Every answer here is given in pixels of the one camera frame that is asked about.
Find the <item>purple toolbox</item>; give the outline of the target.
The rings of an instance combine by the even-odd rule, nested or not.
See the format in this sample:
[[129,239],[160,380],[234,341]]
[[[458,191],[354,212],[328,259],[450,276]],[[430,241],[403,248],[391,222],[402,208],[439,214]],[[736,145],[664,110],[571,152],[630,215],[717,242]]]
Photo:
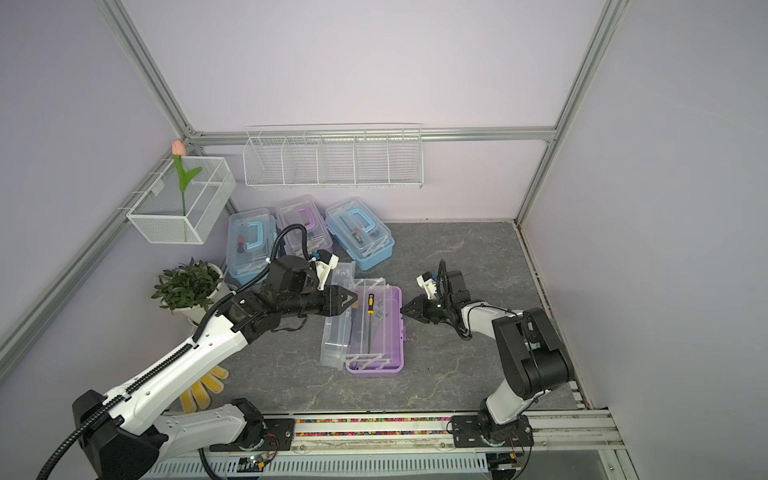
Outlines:
[[398,375],[405,366],[402,292],[383,278],[358,278],[356,265],[341,263],[330,278],[358,295],[345,312],[325,320],[320,364],[359,378]]
[[333,240],[314,198],[303,195],[275,205],[275,216],[280,231],[293,224],[301,224],[307,232],[307,250],[333,251]]

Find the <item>blue toolbox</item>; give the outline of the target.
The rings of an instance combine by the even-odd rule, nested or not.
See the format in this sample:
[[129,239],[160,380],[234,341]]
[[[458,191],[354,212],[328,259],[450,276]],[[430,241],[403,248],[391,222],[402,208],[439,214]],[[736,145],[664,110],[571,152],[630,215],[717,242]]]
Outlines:
[[229,217],[227,271],[240,285],[255,278],[267,265],[277,238],[275,217],[258,208]]
[[390,228],[358,197],[350,197],[325,210],[329,232],[363,271],[388,260],[395,239]]

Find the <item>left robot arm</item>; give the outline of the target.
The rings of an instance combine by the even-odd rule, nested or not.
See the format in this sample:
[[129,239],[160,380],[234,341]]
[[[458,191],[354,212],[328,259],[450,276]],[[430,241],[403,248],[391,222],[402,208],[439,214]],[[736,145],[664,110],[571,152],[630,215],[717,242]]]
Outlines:
[[337,256],[326,250],[272,260],[252,281],[218,300],[175,350],[105,394],[81,395],[73,404],[75,430],[38,478],[49,478],[74,444],[100,479],[139,479],[159,462],[211,445],[258,446],[266,426],[248,400],[190,414],[164,412],[221,361],[277,330],[283,318],[344,313],[358,296],[328,284],[337,265]]

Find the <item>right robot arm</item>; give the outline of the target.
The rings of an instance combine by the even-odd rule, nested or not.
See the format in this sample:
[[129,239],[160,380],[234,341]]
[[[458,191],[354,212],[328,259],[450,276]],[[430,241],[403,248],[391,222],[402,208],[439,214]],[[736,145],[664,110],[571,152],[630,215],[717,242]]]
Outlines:
[[496,342],[504,379],[486,397],[470,430],[488,446],[523,439],[525,412],[539,398],[575,379],[564,343],[543,309],[512,310],[474,299],[463,274],[441,261],[435,274],[416,279],[423,292],[401,314],[424,324],[447,324],[469,341],[485,335]]

